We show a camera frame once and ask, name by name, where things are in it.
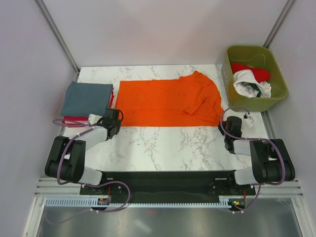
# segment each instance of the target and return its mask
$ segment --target green bin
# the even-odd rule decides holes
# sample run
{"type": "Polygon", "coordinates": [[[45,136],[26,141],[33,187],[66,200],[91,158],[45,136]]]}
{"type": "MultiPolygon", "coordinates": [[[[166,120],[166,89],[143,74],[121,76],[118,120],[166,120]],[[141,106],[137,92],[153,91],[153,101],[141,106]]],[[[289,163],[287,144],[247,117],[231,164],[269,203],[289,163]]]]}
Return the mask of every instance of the green bin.
{"type": "Polygon", "coordinates": [[[234,45],[227,49],[222,76],[229,106],[244,106],[250,111],[263,112],[288,95],[288,89],[272,52],[261,46],[234,45]],[[267,70],[271,77],[271,98],[247,98],[234,88],[233,62],[267,70]]]}

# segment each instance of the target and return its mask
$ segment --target orange towel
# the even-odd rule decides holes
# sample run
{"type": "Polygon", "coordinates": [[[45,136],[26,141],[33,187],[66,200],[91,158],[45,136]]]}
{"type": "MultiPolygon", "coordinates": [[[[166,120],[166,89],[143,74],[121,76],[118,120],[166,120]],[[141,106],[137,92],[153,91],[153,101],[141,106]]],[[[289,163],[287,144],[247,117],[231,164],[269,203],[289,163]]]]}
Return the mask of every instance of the orange towel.
{"type": "Polygon", "coordinates": [[[172,80],[121,81],[115,106],[124,113],[122,126],[217,126],[221,96],[206,75],[172,80]]]}

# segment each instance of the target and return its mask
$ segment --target marble tabletop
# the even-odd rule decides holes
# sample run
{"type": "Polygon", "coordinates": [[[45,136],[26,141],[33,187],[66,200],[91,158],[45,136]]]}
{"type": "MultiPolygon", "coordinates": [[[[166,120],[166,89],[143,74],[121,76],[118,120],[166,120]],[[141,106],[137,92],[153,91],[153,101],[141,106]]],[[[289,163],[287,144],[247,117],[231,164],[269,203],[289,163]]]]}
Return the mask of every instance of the marble tabletop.
{"type": "MultiPolygon", "coordinates": [[[[85,67],[78,82],[112,83],[117,97],[121,80],[177,79],[195,70],[216,84],[222,108],[228,107],[221,76],[222,65],[169,65],[85,67]]],[[[227,112],[242,117],[243,112],[227,112]]],[[[245,123],[245,137],[267,138],[261,114],[252,112],[254,126],[245,123]]],[[[66,128],[72,136],[85,128],[66,128]]],[[[182,171],[231,170],[251,166],[249,156],[232,155],[224,147],[224,137],[217,127],[122,127],[112,140],[102,142],[86,152],[85,165],[104,171],[182,171]]]]}

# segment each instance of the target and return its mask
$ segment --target gray folded cloth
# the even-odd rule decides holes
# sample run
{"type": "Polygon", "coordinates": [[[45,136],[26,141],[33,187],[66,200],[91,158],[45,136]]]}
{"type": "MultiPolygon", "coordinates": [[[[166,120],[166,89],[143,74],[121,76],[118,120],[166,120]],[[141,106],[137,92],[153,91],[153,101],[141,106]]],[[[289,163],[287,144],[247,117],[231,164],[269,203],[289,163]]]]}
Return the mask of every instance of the gray folded cloth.
{"type": "Polygon", "coordinates": [[[91,84],[71,82],[69,85],[61,116],[84,116],[90,114],[103,116],[109,106],[112,84],[91,84]]]}

